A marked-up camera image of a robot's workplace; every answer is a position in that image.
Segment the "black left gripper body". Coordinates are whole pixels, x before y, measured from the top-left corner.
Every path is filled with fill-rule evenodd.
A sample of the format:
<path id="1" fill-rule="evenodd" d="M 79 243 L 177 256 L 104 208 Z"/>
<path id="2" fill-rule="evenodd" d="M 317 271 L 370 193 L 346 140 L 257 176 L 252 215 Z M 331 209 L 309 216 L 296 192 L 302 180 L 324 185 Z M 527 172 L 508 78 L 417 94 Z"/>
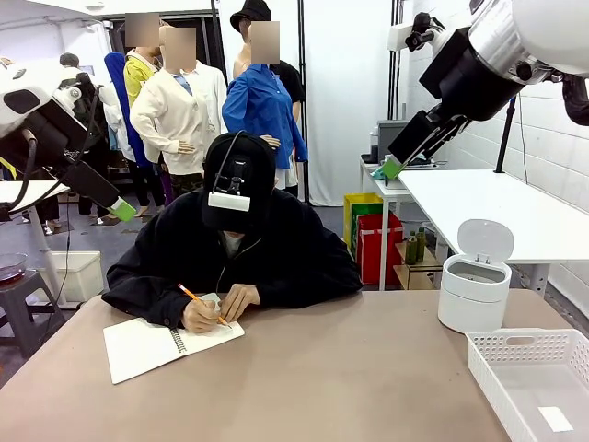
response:
<path id="1" fill-rule="evenodd" d="M 37 139 L 35 164 L 39 167 L 67 167 L 89 152 L 92 136 L 57 99 L 32 111 L 25 128 Z"/>

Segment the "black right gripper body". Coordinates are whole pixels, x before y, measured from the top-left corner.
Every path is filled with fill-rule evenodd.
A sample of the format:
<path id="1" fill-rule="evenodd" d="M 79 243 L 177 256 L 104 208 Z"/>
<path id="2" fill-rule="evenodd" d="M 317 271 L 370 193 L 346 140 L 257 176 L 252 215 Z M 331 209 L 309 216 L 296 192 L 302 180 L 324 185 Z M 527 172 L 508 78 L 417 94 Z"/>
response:
<path id="1" fill-rule="evenodd" d="M 468 39 L 468 29 L 454 31 L 420 78 L 438 105 L 428 111 L 434 122 L 462 115 L 487 121 L 523 88 L 491 71 L 478 57 Z"/>

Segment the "person's right hand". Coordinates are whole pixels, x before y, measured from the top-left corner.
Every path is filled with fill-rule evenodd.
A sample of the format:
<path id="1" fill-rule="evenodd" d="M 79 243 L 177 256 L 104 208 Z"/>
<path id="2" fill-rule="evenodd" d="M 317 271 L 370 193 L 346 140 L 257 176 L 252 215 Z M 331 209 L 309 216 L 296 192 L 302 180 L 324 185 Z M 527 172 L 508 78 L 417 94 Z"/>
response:
<path id="1" fill-rule="evenodd" d="M 216 304 L 208 300 L 191 300 L 183 310 L 181 324 L 188 332 L 205 333 L 218 325 Z"/>

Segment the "person's left hand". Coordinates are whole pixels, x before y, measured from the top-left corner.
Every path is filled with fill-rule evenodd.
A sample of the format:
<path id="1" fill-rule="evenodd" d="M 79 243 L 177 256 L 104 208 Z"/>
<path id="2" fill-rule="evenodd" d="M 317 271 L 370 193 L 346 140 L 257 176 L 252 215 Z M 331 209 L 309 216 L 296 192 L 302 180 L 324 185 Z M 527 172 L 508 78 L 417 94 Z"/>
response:
<path id="1" fill-rule="evenodd" d="M 255 285 L 233 284 L 220 303 L 220 317 L 226 322 L 238 320 L 246 308 L 260 305 L 260 294 Z"/>

